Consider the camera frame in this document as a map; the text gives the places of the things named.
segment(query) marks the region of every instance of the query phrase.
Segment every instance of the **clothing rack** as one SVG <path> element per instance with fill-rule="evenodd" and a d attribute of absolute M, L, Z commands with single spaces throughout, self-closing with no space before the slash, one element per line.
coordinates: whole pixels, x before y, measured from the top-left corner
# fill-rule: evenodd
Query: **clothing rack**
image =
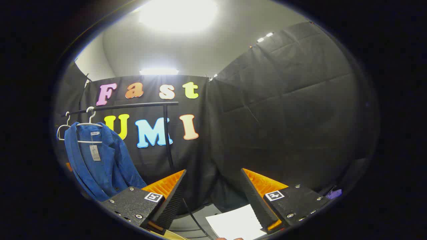
<path fill-rule="evenodd" d="M 169 135 L 168 135 L 168 127 L 167 127 L 167 107 L 178 105 L 179 102 L 148 102 L 148 103 L 134 103 L 134 104 L 123 104 L 123 105 L 113 105 L 113 106 L 103 106 L 103 107 L 96 107 L 91 109 L 90 111 L 103 111 L 103 110 L 109 110 L 109 109 L 120 109 L 120 108 L 139 108 L 139 107 L 153 107 L 153 106 L 163 106 L 163 128 L 164 128 L 164 137 L 166 142 L 166 152 L 167 152 L 167 158 L 169 160 L 169 166 L 173 173 L 176 172 L 175 166 L 173 165 L 172 161 L 172 153 L 170 150 L 170 144 L 169 144 Z M 71 113 L 67 113 L 62 115 L 61 117 L 66 117 L 73 114 L 80 114 L 80 113 L 86 113 L 86 110 L 78 110 Z M 196 218 L 194 217 L 193 213 L 190 211 L 190 209 L 187 206 L 187 203 L 185 202 L 184 198 L 182 198 L 182 201 L 184 203 L 185 208 L 187 209 L 188 213 L 190 214 L 191 218 L 194 220 L 196 225 L 202 230 L 202 232 L 211 240 L 213 238 L 207 234 L 207 232 L 200 226 L 200 224 L 197 222 Z"/>

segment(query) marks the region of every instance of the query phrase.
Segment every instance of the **ceiling light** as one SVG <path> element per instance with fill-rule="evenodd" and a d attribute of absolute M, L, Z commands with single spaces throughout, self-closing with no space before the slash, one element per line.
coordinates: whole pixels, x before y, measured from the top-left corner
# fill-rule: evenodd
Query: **ceiling light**
<path fill-rule="evenodd" d="M 139 21 L 160 31 L 197 31 L 212 22 L 216 9 L 211 0 L 151 0 L 139 10 Z"/>
<path fill-rule="evenodd" d="M 141 75 L 176 75 L 179 70 L 170 68 L 148 68 L 140 70 Z"/>

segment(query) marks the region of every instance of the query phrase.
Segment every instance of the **foam letter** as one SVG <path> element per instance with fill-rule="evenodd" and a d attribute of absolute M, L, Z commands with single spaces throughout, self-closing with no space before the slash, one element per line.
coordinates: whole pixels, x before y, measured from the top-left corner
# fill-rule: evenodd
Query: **foam letter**
<path fill-rule="evenodd" d="M 194 89 L 198 89 L 199 86 L 194 85 L 193 82 L 188 82 L 182 86 L 185 88 L 185 96 L 188 98 L 197 98 L 199 95 L 194 93 Z"/>
<path fill-rule="evenodd" d="M 199 134 L 197 134 L 194 129 L 193 118 L 194 115 L 192 114 L 186 114 L 179 117 L 184 125 L 185 140 L 192 140 L 199 137 Z"/>
<path fill-rule="evenodd" d="M 173 92 L 175 88 L 172 85 L 162 85 L 160 86 L 159 96 L 161 99 L 173 99 L 175 97 L 175 93 Z"/>
<path fill-rule="evenodd" d="M 97 101 L 97 106 L 107 104 L 107 99 L 111 97 L 113 90 L 117 88 L 117 83 L 101 85 L 100 88 L 101 88 L 101 91 L 99 92 L 99 99 Z"/>
<path fill-rule="evenodd" d="M 151 146 L 154 146 L 156 143 L 157 136 L 159 137 L 157 144 L 159 146 L 166 145 L 166 141 L 164 139 L 163 124 L 164 123 L 163 123 L 162 117 L 157 119 L 156 123 L 154 124 L 154 128 L 151 128 L 150 124 L 145 119 L 136 121 L 135 125 L 138 127 L 138 138 L 139 138 L 139 142 L 136 146 L 139 148 L 148 147 L 148 142 L 145 141 L 145 137 L 147 137 Z M 172 143 L 173 141 L 172 139 L 170 139 L 170 136 L 169 136 L 169 144 L 172 144 Z"/>
<path fill-rule="evenodd" d="M 129 114 L 119 115 L 120 129 L 121 129 L 121 132 L 119 133 L 119 137 L 121 139 L 125 139 L 126 136 L 128 135 L 128 118 L 129 118 Z M 107 127 L 109 127 L 113 131 L 114 131 L 114 120 L 116 120 L 116 116 L 106 116 L 104 118 L 104 121 Z"/>
<path fill-rule="evenodd" d="M 144 91 L 142 91 L 142 83 L 140 82 L 132 83 L 128 86 L 128 90 L 129 91 L 125 94 L 126 98 L 140 97 L 144 94 Z"/>

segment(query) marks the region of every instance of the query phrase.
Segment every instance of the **white ceiling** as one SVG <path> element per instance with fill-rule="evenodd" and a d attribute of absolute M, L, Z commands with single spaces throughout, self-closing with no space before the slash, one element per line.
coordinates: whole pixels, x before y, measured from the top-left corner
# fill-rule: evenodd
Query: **white ceiling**
<path fill-rule="evenodd" d="M 214 1 L 218 7 L 214 21 L 198 32 L 156 31 L 138 22 L 138 12 L 117 21 L 102 38 L 114 74 L 139 75 L 144 68 L 175 68 L 179 75 L 212 77 L 267 33 L 307 21 L 270 0 Z"/>

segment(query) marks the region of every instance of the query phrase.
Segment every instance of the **gray floor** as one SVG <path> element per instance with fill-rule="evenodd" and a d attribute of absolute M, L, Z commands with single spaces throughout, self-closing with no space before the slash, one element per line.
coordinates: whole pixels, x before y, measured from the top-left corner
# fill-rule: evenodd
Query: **gray floor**
<path fill-rule="evenodd" d="M 220 213 L 221 212 L 215 207 L 215 205 L 211 204 L 205 206 L 197 212 L 194 212 L 193 216 L 200 224 L 200 226 L 207 232 L 207 234 L 209 234 L 213 239 L 216 239 L 217 236 L 206 220 L 206 217 Z M 172 222 L 169 231 L 189 239 L 195 238 L 196 240 L 210 240 L 201 230 L 199 230 L 199 227 L 196 225 L 190 215 L 175 219 Z"/>

